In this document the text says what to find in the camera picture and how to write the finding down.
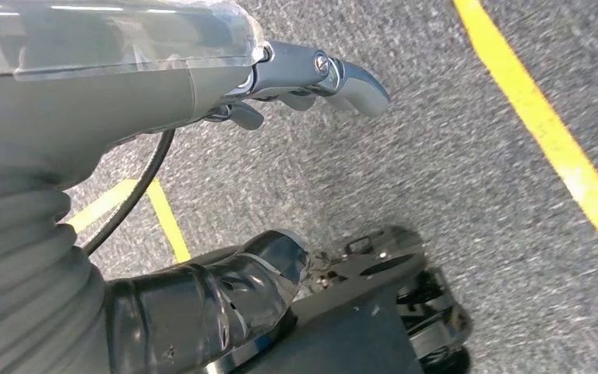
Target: gray robot arm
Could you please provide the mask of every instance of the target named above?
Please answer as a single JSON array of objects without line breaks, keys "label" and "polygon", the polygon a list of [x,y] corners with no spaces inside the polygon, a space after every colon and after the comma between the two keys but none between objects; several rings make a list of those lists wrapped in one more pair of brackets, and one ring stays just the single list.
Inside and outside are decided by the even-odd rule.
[{"label": "gray robot arm", "polygon": [[137,134],[254,129],[242,100],[316,96],[367,115],[388,104],[363,69],[266,43],[233,2],[0,2],[0,372],[181,372],[271,329],[305,272],[292,235],[108,283],[58,224],[62,190]]}]

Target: yellow line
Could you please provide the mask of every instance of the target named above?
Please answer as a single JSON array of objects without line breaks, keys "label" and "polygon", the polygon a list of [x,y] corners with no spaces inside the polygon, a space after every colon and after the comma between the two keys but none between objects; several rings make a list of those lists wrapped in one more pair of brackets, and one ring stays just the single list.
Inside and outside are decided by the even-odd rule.
[{"label": "yellow line", "polygon": [[155,213],[157,213],[157,218],[159,218],[161,228],[168,237],[173,253],[175,253],[175,259],[179,263],[189,261],[192,256],[189,254],[185,239],[182,237],[182,231],[180,231],[178,222],[175,220],[171,205],[168,203],[166,195],[164,195],[159,179],[155,178],[150,187],[148,187],[147,192]]},{"label": "yellow line", "polygon": [[598,172],[478,0],[453,0],[471,43],[544,155],[598,230]]},{"label": "yellow line", "polygon": [[125,179],[118,183],[114,188],[106,191],[102,196],[93,201],[90,205],[78,212],[72,217],[68,224],[71,224],[76,232],[86,230],[90,224],[97,221],[100,217],[105,215],[115,208],[118,204],[127,199],[127,196],[132,193],[136,180]]}]

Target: floor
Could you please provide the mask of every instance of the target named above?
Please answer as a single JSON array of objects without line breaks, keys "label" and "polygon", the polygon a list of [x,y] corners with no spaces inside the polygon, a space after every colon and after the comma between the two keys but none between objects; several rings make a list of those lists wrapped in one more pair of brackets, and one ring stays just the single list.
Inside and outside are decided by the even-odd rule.
[{"label": "floor", "polygon": [[[472,49],[451,0],[244,0],[269,38],[370,68],[374,120],[321,103],[180,130],[160,183],[193,256],[289,228],[311,250],[416,228],[475,322],[473,373],[598,373],[598,232]],[[598,2],[482,4],[598,169]],[[109,153],[71,215],[136,178],[157,138]],[[80,233],[86,240],[104,218]],[[94,256],[106,277],[174,262],[148,199]]]}]

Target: screw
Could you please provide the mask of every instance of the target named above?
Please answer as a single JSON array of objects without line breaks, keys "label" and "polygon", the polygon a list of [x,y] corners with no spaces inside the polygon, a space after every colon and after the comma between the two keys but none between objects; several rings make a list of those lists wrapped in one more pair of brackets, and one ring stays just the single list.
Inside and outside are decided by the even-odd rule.
[{"label": "screw", "polygon": [[315,56],[315,70],[321,75],[329,72],[329,59],[322,54]]}]

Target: transparent casing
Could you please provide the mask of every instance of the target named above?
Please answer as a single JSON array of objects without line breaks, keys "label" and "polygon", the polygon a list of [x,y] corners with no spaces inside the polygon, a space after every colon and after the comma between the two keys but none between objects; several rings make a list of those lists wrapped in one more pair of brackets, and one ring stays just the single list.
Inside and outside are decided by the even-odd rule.
[{"label": "transparent casing", "polygon": [[231,0],[0,1],[0,76],[250,66],[262,29]]}]

